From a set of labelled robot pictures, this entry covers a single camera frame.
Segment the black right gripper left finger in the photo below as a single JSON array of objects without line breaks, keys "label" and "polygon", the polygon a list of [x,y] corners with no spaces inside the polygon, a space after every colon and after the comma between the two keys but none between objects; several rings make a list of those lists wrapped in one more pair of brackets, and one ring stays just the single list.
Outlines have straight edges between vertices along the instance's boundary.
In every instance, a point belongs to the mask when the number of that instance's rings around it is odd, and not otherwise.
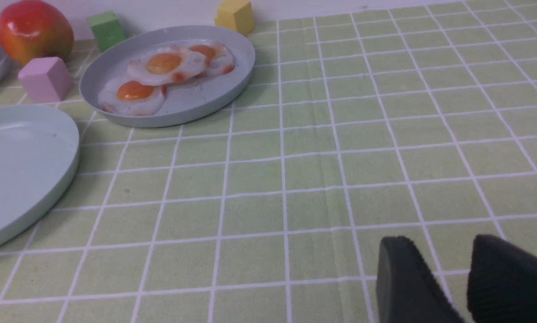
[{"label": "black right gripper left finger", "polygon": [[414,242],[385,236],[379,246],[376,297],[381,323],[463,323]]}]

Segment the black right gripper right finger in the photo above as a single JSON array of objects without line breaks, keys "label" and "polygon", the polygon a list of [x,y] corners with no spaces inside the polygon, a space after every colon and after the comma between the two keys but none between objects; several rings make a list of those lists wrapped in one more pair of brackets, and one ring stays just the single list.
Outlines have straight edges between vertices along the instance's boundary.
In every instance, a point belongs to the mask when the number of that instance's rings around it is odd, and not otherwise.
[{"label": "black right gripper right finger", "polygon": [[476,235],[467,307],[476,323],[537,323],[537,256],[500,237]]}]

